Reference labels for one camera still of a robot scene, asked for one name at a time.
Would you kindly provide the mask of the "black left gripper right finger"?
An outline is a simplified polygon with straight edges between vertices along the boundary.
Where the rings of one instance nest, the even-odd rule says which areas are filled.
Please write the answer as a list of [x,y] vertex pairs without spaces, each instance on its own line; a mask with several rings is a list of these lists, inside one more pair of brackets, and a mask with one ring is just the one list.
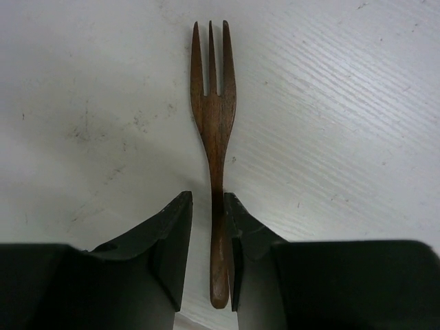
[[240,329],[438,329],[439,257],[412,240],[287,241],[224,196]]

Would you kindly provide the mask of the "brown wooden fork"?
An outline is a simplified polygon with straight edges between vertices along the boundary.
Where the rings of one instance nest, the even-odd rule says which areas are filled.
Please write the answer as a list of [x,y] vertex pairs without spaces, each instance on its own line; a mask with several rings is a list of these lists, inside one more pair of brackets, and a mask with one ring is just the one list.
[[226,216],[223,204],[223,174],[228,142],[237,108],[237,84],[230,26],[223,21],[223,91],[217,93],[215,45],[212,24],[209,24],[208,87],[204,93],[201,43],[198,23],[192,31],[190,59],[190,103],[210,173],[211,240],[210,240],[210,302],[223,309],[229,301],[228,262],[226,259]]

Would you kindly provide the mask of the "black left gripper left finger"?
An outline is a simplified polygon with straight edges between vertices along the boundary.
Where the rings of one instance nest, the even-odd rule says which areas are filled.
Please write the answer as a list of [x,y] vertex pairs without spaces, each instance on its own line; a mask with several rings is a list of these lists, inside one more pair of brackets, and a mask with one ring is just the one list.
[[184,191],[139,225],[86,251],[1,245],[2,329],[172,329],[182,305],[193,214]]

